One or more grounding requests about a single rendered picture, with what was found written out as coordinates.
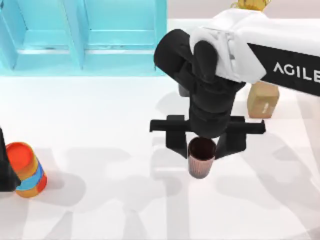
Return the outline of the pink ribbed cup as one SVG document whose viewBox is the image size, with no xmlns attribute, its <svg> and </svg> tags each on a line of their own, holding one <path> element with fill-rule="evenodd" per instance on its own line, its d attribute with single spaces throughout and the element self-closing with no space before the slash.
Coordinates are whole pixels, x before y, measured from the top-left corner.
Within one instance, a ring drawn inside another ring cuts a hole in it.
<svg viewBox="0 0 320 240">
<path fill-rule="evenodd" d="M 209 138 L 195 137 L 187 147 L 188 172 L 196 179 L 208 176 L 216 159 L 216 143 Z"/>
</svg>

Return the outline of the tan brown bottle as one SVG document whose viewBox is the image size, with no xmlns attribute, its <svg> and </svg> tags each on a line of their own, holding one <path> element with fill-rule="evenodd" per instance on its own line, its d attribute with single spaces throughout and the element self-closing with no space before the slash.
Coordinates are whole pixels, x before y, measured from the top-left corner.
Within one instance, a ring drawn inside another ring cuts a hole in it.
<svg viewBox="0 0 320 240">
<path fill-rule="evenodd" d="M 248 116 L 253 119 L 271 118 L 279 98 L 277 86 L 262 81 L 252 84 L 247 97 Z"/>
</svg>

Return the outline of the gold trophy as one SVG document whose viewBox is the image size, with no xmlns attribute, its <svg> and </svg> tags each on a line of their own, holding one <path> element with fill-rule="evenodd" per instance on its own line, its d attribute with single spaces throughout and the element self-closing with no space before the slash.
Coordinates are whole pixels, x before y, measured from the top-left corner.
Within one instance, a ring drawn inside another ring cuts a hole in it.
<svg viewBox="0 0 320 240">
<path fill-rule="evenodd" d="M 245 10 L 263 11 L 270 1 L 271 0 L 236 0 L 230 5 L 230 7 Z"/>
</svg>

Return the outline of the light blue rack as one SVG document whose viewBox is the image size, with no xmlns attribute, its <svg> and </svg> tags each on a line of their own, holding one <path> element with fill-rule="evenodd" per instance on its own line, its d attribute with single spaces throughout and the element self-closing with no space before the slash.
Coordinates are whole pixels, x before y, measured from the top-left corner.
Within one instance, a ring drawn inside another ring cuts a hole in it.
<svg viewBox="0 0 320 240">
<path fill-rule="evenodd" d="M 167 0 L 0 0 L 0 76 L 160 76 Z"/>
</svg>

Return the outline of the orange and blue can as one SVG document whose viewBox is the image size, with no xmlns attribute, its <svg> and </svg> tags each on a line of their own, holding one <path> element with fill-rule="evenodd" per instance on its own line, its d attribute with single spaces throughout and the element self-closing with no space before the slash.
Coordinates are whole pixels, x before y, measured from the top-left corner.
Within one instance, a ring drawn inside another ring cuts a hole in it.
<svg viewBox="0 0 320 240">
<path fill-rule="evenodd" d="M 6 153 L 21 180 L 15 192 L 23 198 L 33 198 L 43 192 L 48 178 L 32 147 L 25 142 L 12 142 L 6 145 Z"/>
</svg>

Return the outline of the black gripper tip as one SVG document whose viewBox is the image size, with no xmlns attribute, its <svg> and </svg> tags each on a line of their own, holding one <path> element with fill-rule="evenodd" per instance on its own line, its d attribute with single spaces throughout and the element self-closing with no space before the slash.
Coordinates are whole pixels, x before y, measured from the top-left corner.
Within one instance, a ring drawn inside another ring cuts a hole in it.
<svg viewBox="0 0 320 240">
<path fill-rule="evenodd" d="M 9 162 L 3 130 L 0 127 L 0 193 L 14 192 L 20 185 L 21 180 Z"/>
</svg>

